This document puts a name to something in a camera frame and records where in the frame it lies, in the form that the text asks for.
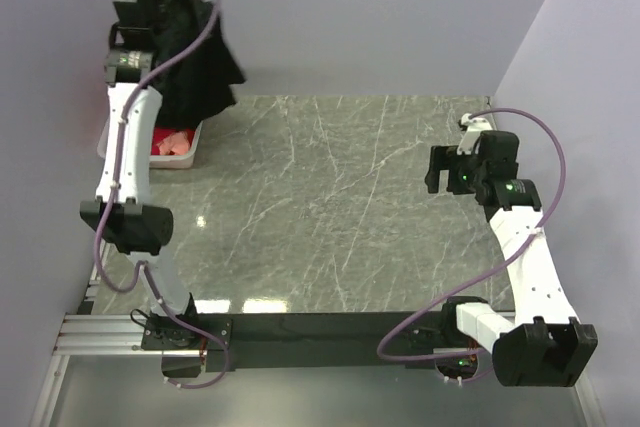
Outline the black t shirt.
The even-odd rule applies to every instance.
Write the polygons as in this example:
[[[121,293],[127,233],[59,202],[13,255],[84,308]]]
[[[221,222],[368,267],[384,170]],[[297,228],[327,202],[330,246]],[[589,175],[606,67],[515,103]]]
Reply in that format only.
[[[165,17],[154,28],[159,64],[188,47],[211,17],[213,3],[170,0]],[[226,45],[221,20],[207,39],[185,59],[154,78],[151,85],[162,95],[156,118],[158,128],[187,130],[236,104],[234,85],[246,81],[244,72]]]

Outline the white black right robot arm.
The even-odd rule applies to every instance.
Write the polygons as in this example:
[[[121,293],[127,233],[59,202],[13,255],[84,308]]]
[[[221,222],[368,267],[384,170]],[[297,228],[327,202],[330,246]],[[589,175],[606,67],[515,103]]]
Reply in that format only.
[[[434,146],[425,184],[471,195],[483,207],[498,240],[514,298],[507,320],[486,301],[456,296],[443,307],[439,334],[460,346],[472,338],[487,350],[503,386],[572,387],[593,355],[598,338],[583,324],[561,286],[539,223],[543,208],[535,184],[518,178],[518,137],[510,132],[472,134],[458,146]]]

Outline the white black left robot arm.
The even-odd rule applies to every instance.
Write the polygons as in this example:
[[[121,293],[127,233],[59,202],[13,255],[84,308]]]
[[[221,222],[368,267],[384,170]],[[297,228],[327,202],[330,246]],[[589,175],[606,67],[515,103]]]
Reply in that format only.
[[[151,200],[151,141],[162,94],[155,78],[175,64],[158,60],[156,30],[169,0],[112,0],[117,21],[109,33],[105,82],[108,138],[101,178],[93,199],[80,205],[95,232],[94,265],[113,292],[144,283],[152,299],[153,329],[176,348],[193,346],[200,335],[192,294],[170,265],[166,248],[174,217]]]

